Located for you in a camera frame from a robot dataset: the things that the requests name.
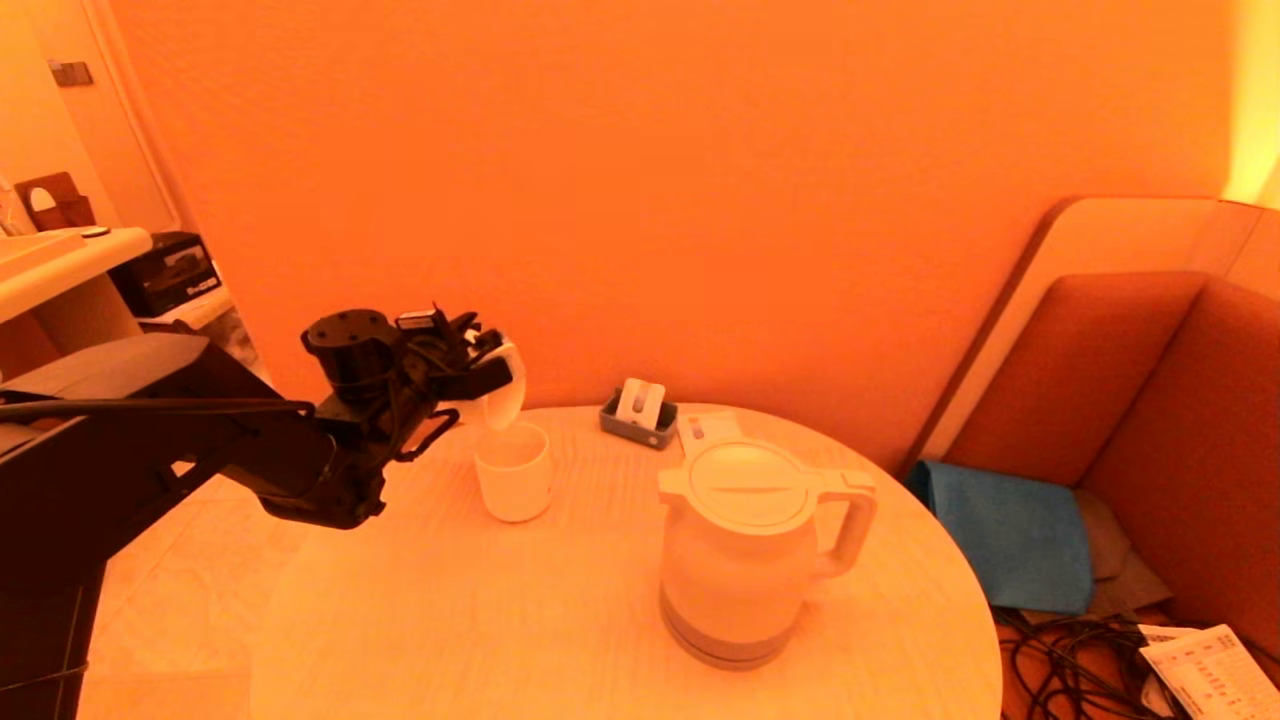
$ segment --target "orange wall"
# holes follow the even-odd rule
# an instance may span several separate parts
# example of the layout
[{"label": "orange wall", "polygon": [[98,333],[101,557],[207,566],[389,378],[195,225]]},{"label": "orange wall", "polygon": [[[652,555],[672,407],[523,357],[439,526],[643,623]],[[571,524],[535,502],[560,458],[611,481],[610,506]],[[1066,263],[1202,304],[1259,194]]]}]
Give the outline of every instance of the orange wall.
[{"label": "orange wall", "polygon": [[1222,0],[114,0],[273,375],[435,300],[893,466],[1041,214],[1216,195]]}]

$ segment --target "kettle base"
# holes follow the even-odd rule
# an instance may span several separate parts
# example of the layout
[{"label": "kettle base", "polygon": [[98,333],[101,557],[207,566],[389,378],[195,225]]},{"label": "kettle base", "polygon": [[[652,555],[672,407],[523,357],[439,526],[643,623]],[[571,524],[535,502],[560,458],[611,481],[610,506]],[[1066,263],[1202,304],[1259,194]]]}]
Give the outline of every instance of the kettle base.
[{"label": "kettle base", "polygon": [[713,638],[695,629],[667,600],[667,593],[659,596],[662,624],[685,652],[721,670],[754,670],[768,664],[782,653],[791,639],[791,632],[753,643],[735,643]]}]

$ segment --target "kettle lid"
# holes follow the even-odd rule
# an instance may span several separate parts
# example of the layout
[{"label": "kettle lid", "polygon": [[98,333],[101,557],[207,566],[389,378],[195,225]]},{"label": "kettle lid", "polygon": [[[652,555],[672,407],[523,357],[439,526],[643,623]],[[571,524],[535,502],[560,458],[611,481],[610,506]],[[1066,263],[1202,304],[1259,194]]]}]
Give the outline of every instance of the kettle lid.
[{"label": "kettle lid", "polygon": [[800,525],[813,514],[823,488],[819,470],[746,438],[704,448],[680,473],[687,473],[687,484],[676,492],[699,512],[726,529],[750,534]]}]

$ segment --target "brown cushion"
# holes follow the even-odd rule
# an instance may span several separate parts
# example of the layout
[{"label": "brown cushion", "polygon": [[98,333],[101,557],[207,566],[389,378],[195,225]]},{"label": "brown cushion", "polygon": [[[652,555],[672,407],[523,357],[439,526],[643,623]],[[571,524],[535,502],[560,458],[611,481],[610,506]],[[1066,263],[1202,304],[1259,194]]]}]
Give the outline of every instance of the brown cushion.
[{"label": "brown cushion", "polygon": [[1280,302],[1208,281],[1082,487],[1175,618],[1280,652]]},{"label": "brown cushion", "polygon": [[1060,278],[943,461],[1074,486],[1138,395],[1206,278],[1201,273]]}]

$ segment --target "white cup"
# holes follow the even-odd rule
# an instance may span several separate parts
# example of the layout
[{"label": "white cup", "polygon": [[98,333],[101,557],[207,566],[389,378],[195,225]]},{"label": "white cup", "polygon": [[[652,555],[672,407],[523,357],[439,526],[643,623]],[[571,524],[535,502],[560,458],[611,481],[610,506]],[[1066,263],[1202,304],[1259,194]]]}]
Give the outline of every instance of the white cup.
[{"label": "white cup", "polygon": [[552,503],[552,456],[547,432],[531,423],[485,430],[476,443],[476,475],[484,506],[499,520],[531,520]]}]

